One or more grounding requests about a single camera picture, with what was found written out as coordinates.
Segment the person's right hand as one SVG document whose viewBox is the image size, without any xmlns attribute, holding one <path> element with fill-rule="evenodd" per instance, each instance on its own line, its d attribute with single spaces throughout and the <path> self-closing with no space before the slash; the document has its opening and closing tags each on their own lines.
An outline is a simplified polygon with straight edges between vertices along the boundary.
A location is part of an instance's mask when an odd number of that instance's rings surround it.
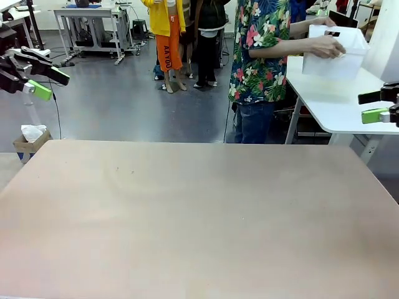
<svg viewBox="0 0 399 299">
<path fill-rule="evenodd" d="M 309 39 L 309 52 L 322 59 L 335 59 L 346 53 L 345 48 L 332 36 Z"/>
</svg>

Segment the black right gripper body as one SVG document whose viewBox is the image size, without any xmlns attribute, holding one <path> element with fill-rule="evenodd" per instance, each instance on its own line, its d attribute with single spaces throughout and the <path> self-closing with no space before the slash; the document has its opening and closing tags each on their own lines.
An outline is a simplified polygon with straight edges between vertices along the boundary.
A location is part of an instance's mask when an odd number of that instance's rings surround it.
<svg viewBox="0 0 399 299">
<path fill-rule="evenodd" d="M 388 108 L 390 123 L 394 123 L 398 126 L 398 82 L 384 83 L 380 90 L 380 99 L 383 102 L 393 103 L 393 105 Z"/>
</svg>

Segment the person's left hand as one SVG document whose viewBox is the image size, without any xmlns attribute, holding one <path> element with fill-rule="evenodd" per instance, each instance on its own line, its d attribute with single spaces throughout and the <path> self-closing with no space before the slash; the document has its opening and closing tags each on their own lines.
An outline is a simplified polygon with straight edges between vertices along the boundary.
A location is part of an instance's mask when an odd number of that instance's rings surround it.
<svg viewBox="0 0 399 299">
<path fill-rule="evenodd" d="M 336 26 L 336 23 L 331 20 L 330 17 L 316 17 L 313 19 L 307 20 L 308 25 L 315 25 L 315 26 L 329 26 L 333 27 Z"/>
</svg>

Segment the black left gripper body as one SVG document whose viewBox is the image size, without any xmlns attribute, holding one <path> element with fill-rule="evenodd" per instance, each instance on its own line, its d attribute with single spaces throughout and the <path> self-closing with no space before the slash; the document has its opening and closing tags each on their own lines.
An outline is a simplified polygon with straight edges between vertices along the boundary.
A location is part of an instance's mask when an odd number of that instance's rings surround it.
<svg viewBox="0 0 399 299">
<path fill-rule="evenodd" d="M 1 24 L 1 90 L 7 93 L 31 93 L 32 85 L 28 75 L 32 65 L 21 58 L 22 50 L 27 47 L 19 46 L 16 31 L 5 24 Z"/>
</svg>

